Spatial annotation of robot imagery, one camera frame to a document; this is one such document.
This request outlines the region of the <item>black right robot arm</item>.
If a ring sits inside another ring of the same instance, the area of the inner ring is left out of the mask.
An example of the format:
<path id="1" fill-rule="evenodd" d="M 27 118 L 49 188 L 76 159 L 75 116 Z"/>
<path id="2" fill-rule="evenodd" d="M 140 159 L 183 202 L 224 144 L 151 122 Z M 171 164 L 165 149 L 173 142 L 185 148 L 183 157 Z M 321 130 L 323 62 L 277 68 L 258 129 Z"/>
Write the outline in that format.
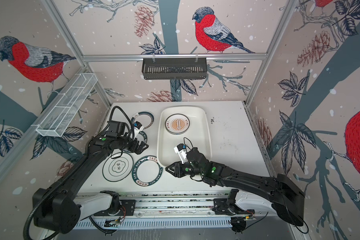
<path id="1" fill-rule="evenodd" d="M 224 164 L 209 161 L 197 148 L 180 151 L 183 161 L 172 163 L 166 172 L 176 178 L 186 175 L 200 176 L 201 182 L 213 186 L 231 188 L 227 199 L 215 199 L 213 212 L 217 215 L 254 214 L 254 208 L 246 210 L 236 203 L 239 191 L 260 196 L 271 203 L 278 217 L 283 221 L 302 227 L 304 222 L 305 194 L 287 176 L 262 177 L 237 171 Z"/>

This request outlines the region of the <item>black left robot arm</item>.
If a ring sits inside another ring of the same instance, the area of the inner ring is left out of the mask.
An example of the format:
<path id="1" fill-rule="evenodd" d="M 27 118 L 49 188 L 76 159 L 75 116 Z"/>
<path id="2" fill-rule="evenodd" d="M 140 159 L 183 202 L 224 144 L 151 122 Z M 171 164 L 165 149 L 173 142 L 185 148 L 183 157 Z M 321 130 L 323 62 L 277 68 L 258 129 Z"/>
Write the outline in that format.
<path id="1" fill-rule="evenodd" d="M 82 185 L 98 165 L 108 158 L 114 150 L 128 150 L 140 155 L 149 145 L 136 138 L 140 123 L 110 121 L 106 129 L 91 138 L 83 157 L 62 178 L 47 189 L 38 189 L 32 198 L 33 210 L 24 226 L 24 238 L 29 239 L 31 224 L 66 234 L 84 219 L 83 204 L 75 203 Z"/>

